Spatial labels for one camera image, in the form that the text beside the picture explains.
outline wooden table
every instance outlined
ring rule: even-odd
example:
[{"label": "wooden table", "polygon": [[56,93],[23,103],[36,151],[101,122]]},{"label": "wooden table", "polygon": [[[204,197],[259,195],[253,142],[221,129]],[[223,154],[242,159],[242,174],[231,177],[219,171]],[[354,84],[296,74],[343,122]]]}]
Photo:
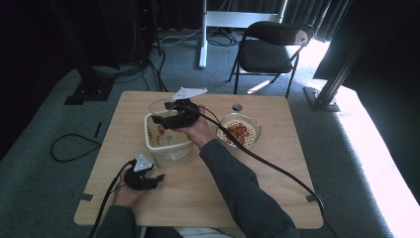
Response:
[{"label": "wooden table", "polygon": [[[108,185],[126,162],[140,153],[153,162],[146,147],[145,116],[149,113],[152,102],[159,99],[171,100],[173,94],[145,91],[123,93],[84,191],[94,195],[94,198],[91,201],[80,200],[74,216],[77,224],[94,223]],[[262,125],[262,134],[252,151],[313,187],[285,98],[207,93],[191,100],[196,104],[204,104],[220,120],[232,112],[232,104],[242,104],[242,113]],[[216,126],[209,124],[216,135]],[[281,205],[298,228],[313,229],[322,226],[318,204],[315,201],[307,202],[306,196],[309,193],[304,188],[238,149],[226,147],[256,172],[261,188]],[[236,227],[198,153],[194,146],[190,164],[156,171],[165,174],[165,177],[157,189],[144,194],[135,208],[139,225]]]}]

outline person's left hand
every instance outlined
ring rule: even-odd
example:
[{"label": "person's left hand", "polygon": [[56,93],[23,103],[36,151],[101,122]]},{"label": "person's left hand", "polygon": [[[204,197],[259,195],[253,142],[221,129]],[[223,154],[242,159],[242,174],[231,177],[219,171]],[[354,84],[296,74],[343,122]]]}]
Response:
[{"label": "person's left hand", "polygon": [[117,188],[114,192],[114,200],[112,201],[113,205],[134,207],[139,201],[144,190],[133,190],[124,183],[124,176],[127,171],[122,171],[120,174],[120,180],[115,185]]}]

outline gray carpet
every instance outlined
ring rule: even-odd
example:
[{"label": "gray carpet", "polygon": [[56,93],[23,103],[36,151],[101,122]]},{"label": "gray carpet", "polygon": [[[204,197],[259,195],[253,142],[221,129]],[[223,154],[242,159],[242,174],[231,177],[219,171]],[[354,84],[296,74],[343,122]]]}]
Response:
[{"label": "gray carpet", "polygon": [[[232,93],[233,82],[224,82],[237,48],[209,45],[207,67],[199,69],[199,43],[183,41],[162,47],[166,59],[161,79],[168,91],[183,87],[207,87],[210,93]],[[156,67],[162,61],[152,51]],[[317,193],[324,197],[326,219],[339,237],[391,237],[378,215],[349,141],[334,113],[311,110],[303,85],[311,81],[316,65],[302,60],[289,96],[289,105],[310,175]],[[100,70],[114,72],[106,67]],[[255,94],[284,96],[287,77],[281,77]],[[37,115],[0,163],[0,237],[87,237],[91,227],[78,226],[73,216],[98,151],[71,163],[58,163],[50,155],[52,143],[67,133],[101,142],[121,93],[125,90],[157,90],[150,68],[141,75],[119,77],[108,101],[63,105],[80,77],[74,70],[53,89]],[[240,94],[264,81],[248,77],[240,81]],[[98,123],[102,127],[97,133]],[[55,153],[70,159],[95,145],[67,138]],[[300,230],[301,237],[333,237],[327,227]]]}]

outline sunlight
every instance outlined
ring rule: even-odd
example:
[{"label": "sunlight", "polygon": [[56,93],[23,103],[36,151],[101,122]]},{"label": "sunlight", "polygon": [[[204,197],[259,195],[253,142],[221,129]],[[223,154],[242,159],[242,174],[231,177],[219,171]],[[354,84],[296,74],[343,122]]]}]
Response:
[{"label": "sunlight", "polygon": [[341,109],[337,118],[384,221],[395,237],[413,237],[420,207],[383,139],[354,91],[342,86],[336,99]]}]

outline bowl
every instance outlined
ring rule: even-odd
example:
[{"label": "bowl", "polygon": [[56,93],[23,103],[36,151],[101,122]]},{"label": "bowl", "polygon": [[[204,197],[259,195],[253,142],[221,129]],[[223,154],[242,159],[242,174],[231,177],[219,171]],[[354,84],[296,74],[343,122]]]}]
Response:
[{"label": "bowl", "polygon": [[[245,127],[247,133],[240,133],[242,135],[245,134],[242,140],[243,143],[241,144],[248,150],[256,144],[262,132],[262,127],[260,123],[238,112],[229,113],[225,116],[225,118],[223,118],[220,124],[222,124],[224,128],[228,130],[231,129],[233,131],[241,130],[241,128],[244,129]],[[229,138],[222,130],[217,129],[216,135],[221,141],[225,142],[229,146],[238,148],[232,141],[229,140]]]}]

